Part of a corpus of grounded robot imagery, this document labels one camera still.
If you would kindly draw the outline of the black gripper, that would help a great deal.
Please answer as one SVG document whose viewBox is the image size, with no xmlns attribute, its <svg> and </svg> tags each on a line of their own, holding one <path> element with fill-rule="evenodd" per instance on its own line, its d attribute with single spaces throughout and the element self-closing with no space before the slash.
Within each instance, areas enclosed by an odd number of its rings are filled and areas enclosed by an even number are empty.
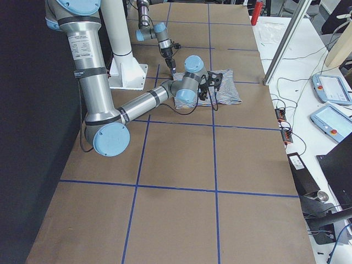
<svg viewBox="0 0 352 264">
<path fill-rule="evenodd" d="M 208 99 L 207 89 L 209 87 L 213 87 L 216 92 L 219 91 L 222 80 L 222 73 L 214 73 L 212 71 L 208 71 L 207 75 L 203 75 L 199 84 L 199 99 L 202 101 Z"/>
<path fill-rule="evenodd" d="M 174 41 L 163 41 L 160 43 L 160 54 L 164 59 L 166 59 L 166 65 L 171 74 L 176 73 L 176 64 L 175 60 L 173 59 L 173 50 L 179 50 L 181 47 L 181 44 Z"/>
</svg>

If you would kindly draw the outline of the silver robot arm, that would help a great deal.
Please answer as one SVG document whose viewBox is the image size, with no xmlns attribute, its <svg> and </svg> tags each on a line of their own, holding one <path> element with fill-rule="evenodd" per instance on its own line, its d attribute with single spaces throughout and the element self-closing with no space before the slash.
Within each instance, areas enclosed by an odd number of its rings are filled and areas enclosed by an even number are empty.
<svg viewBox="0 0 352 264">
<path fill-rule="evenodd" d="M 196 103 L 218 91 L 223 76 L 189 56 L 180 80 L 166 80 L 145 91 L 148 70 L 133 55 L 122 1 L 46 1 L 46 23 L 66 34 L 74 76 L 87 114 L 80 137 L 100 155 L 113 157 L 129 145 L 127 124 L 174 98 Z"/>
<path fill-rule="evenodd" d="M 138 11 L 138 29 L 135 31 L 136 39 L 138 41 L 146 41 L 156 39 L 158 42 L 158 49 L 160 55 L 165 60 L 171 75 L 176 73 L 176 62 L 174 59 L 175 51 L 181 49 L 181 45 L 170 39 L 168 29 L 164 22 L 155 24 L 149 16 L 151 5 L 167 3 L 167 1 L 136 1 Z"/>
</svg>

